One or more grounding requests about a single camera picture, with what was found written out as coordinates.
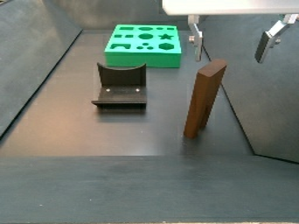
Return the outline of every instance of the gray floor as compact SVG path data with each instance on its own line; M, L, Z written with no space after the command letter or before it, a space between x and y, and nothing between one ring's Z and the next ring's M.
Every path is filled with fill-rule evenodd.
M186 31L181 33L181 67L146 68L146 110L104 111L96 63L110 31L85 31L53 71L46 84L0 143L0 156L160 156L249 155L228 100L218 91L206 129L196 140L182 137L197 69Z
M0 142L0 222L299 222L299 166L253 156L218 91L206 129L182 138L197 69L148 68L145 113L100 113L85 31Z

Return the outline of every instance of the gray wall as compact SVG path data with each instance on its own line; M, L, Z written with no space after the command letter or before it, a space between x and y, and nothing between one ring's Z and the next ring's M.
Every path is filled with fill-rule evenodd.
M53 0L84 30L110 30L117 24L177 25L189 30L186 17L165 15L161 0Z
M0 136L78 34L49 0L0 5Z
M277 15L208 17L204 45L210 58L228 61L222 85L257 155L299 162L299 23L257 64L262 31Z

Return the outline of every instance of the white panel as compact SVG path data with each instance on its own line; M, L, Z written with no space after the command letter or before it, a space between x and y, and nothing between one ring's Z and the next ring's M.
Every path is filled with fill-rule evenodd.
M299 0L162 0L168 15L285 14L299 12Z

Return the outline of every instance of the shape sorter hole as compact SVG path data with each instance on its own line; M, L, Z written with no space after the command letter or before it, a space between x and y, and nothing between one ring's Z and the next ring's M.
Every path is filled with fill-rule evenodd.
M168 44L168 43L162 43L162 44L158 45L158 48L164 49L165 51L166 50L172 50L173 49L173 45Z
M118 28L118 30L121 30L121 31L132 31L133 29L134 29L134 27L132 27L132 26L121 26Z
M129 49L130 48L130 45L129 44L112 44L110 45L110 49L116 49L116 48Z
M152 27L140 27L138 30L140 31L150 31L153 28Z
M164 34L164 35L158 35L160 39L172 39L173 36Z
M153 35L149 34L149 33L142 33L142 34L140 34L137 37L138 37L140 39L150 39L150 38L153 37Z

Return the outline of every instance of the green shape sorter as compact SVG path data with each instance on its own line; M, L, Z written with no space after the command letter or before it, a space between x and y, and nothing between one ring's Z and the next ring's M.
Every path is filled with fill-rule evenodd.
M105 48L106 65L180 67L181 46L176 26L118 24Z

